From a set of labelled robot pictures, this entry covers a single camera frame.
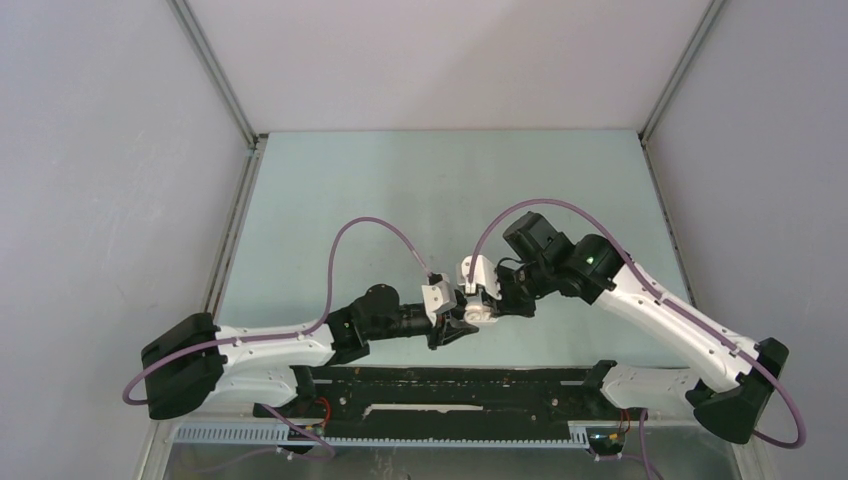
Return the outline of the plain white oval case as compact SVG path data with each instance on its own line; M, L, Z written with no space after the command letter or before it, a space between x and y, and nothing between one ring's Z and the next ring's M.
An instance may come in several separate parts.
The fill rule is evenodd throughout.
M466 300L463 321L474 326L493 325L498 321L495 305L482 297L470 297Z

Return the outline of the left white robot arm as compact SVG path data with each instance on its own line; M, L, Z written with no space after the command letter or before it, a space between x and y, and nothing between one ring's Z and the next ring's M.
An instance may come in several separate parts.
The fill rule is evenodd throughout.
M421 336L435 350L478 327L454 308L431 320L422 303L403 304L377 284L331 312L310 334L295 326L218 326L208 312L192 314L146 345L141 361L148 415L169 420L211 404L264 404L304 416L316 403L311 371L370 353L373 341Z

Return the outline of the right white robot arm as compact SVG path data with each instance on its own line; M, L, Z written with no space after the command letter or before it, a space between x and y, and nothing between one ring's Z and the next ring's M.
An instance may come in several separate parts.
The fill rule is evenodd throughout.
M498 266L481 254L480 239L458 265L470 304L470 323L502 316L531 317L550 294L578 298L630 322L674 352L681 368L647 368L616 360L598 362L581 392L585 411L606 418L617 409L647 409L691 416L734 444L758 436L757 424L788 359L775 338L755 341L712 320L681 300L598 233L572 242L541 214L529 211L503 238L517 267Z

